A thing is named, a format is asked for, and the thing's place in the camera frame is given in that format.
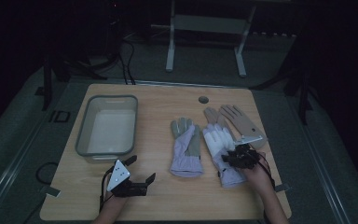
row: metal frame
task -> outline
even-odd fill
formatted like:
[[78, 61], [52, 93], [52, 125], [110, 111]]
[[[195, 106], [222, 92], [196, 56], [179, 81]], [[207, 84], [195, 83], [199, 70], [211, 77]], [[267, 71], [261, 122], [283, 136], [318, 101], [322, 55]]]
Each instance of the metal frame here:
[[256, 6], [253, 6], [247, 20], [214, 18], [175, 14], [175, 0], [172, 0], [171, 6], [171, 26], [170, 26], [170, 45], [168, 47], [167, 72], [173, 71], [173, 60], [175, 54], [175, 30], [191, 30], [202, 32], [216, 32], [224, 34], [241, 35], [240, 44], [234, 48], [234, 54], [237, 61], [238, 72], [240, 77], [246, 76], [245, 65], [243, 63], [242, 52], [245, 46], [246, 38], [253, 17], [255, 15]]

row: gray floor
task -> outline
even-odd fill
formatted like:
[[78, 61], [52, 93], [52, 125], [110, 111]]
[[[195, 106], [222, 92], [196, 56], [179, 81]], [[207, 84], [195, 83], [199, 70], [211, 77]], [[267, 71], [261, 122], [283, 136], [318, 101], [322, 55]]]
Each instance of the gray floor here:
[[[166, 73], [166, 34], [156, 31], [151, 43], [143, 43], [136, 35], [126, 38], [135, 48], [130, 68], [138, 84], [169, 82], [247, 88], [276, 75], [294, 40], [251, 35], [243, 53], [248, 72], [248, 76], [243, 78], [238, 76], [231, 42], [213, 46], [202, 40], [188, 42], [180, 36], [174, 69]], [[124, 45], [122, 53], [126, 61], [130, 58], [131, 47]], [[3, 189], [0, 191], [0, 223], [23, 223], [34, 209], [28, 223], [45, 223], [38, 216], [38, 204], [45, 197], [39, 190], [44, 185], [36, 180], [35, 172], [45, 162], [59, 162], [88, 85], [95, 82], [124, 83], [120, 66], [117, 64], [99, 71], [109, 77], [106, 81], [75, 75], [69, 83], [54, 81], [54, 97], [48, 111], [41, 111], [43, 98], [34, 95], [36, 88], [43, 85], [42, 70], [24, 84], [0, 118], [0, 180], [10, 185], [10, 188], [0, 188]], [[282, 93], [285, 81], [263, 91], [254, 91], [254, 95], [282, 182], [291, 187], [287, 191], [293, 212], [290, 221], [358, 223], [358, 174], [337, 131], [325, 111], [311, 97], [313, 110], [307, 113], [309, 125], [303, 126], [296, 115], [298, 98], [286, 97]], [[70, 112], [69, 121], [49, 121], [53, 110]], [[23, 163], [12, 163], [21, 157]], [[18, 170], [13, 174], [15, 178], [7, 180], [2, 177], [13, 170]], [[44, 178], [51, 179], [53, 174], [54, 167], [50, 167]]]

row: glove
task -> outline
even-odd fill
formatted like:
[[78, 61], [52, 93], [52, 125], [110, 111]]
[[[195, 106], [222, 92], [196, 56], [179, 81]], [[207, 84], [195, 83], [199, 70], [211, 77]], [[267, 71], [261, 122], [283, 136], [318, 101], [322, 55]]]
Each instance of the glove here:
[[200, 127], [191, 119], [180, 118], [171, 122], [175, 138], [171, 173], [181, 177], [195, 177], [203, 174], [200, 162]]
[[254, 149], [261, 148], [266, 144], [267, 137], [260, 131], [252, 121], [241, 111], [237, 106], [222, 105], [219, 112], [228, 118], [232, 124], [237, 128], [238, 132], [244, 136], [258, 137], [262, 136], [263, 139], [249, 143]]
[[232, 133], [231, 129], [229, 128], [229, 126], [225, 120], [225, 117], [211, 107], [207, 107], [204, 110], [204, 114], [205, 114], [206, 119], [208, 120], [208, 123], [210, 123], [210, 124], [217, 123], [222, 128], [223, 137], [221, 139], [223, 141], [226, 141], [226, 144], [225, 144], [226, 149], [234, 150], [235, 149], [235, 145], [234, 145], [235, 137], [234, 137], [234, 134]]
[[208, 124], [202, 130], [206, 145], [212, 156], [214, 166], [219, 172], [223, 188], [232, 188], [246, 181], [245, 175], [223, 161], [222, 155], [228, 155], [227, 148], [233, 142], [230, 135], [223, 132], [219, 124]]

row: wooden tabletop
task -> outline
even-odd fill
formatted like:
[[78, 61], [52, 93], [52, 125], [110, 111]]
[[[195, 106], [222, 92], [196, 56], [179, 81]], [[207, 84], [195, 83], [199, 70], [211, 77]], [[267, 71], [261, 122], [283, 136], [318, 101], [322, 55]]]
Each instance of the wooden tabletop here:
[[[203, 110], [210, 106], [237, 105], [264, 132], [253, 95], [244, 89], [92, 84], [78, 112], [51, 186], [61, 194], [47, 196], [40, 212], [44, 220], [93, 220], [98, 215], [103, 174], [111, 163], [88, 163], [75, 150], [76, 139], [88, 99], [95, 95], [132, 94], [138, 98], [138, 119], [134, 154], [138, 161], [128, 167], [130, 180], [145, 182], [153, 173], [156, 179], [146, 196], [131, 197], [117, 220], [230, 220], [258, 219], [263, 204], [248, 184], [233, 189], [220, 185], [216, 168], [201, 135], [201, 163], [204, 174], [195, 178], [172, 175], [173, 136], [170, 123], [191, 118], [204, 128]], [[208, 104], [199, 97], [206, 96]], [[260, 151], [267, 160], [276, 184], [281, 179], [269, 143]], [[284, 191], [277, 193], [288, 217], [291, 210]]]

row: white table leg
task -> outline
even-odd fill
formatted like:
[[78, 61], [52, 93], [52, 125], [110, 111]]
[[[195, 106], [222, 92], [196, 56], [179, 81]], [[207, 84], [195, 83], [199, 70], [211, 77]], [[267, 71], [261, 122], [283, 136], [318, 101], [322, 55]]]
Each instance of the white table leg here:
[[168, 47], [167, 65], [165, 70], [171, 72], [173, 70], [173, 58], [175, 56], [175, 1], [171, 1], [171, 27], [170, 27], [170, 45]]
[[238, 72], [240, 77], [246, 76], [245, 65], [243, 63], [243, 58], [242, 58], [242, 51], [243, 51], [243, 47], [245, 46], [246, 38], [248, 37], [249, 34], [249, 30], [251, 28], [254, 14], [255, 14], [255, 7], [252, 7], [251, 13], [249, 14], [248, 17], [248, 21], [246, 22], [243, 29], [241, 42], [236, 48], [234, 48], [235, 59], [237, 60]]

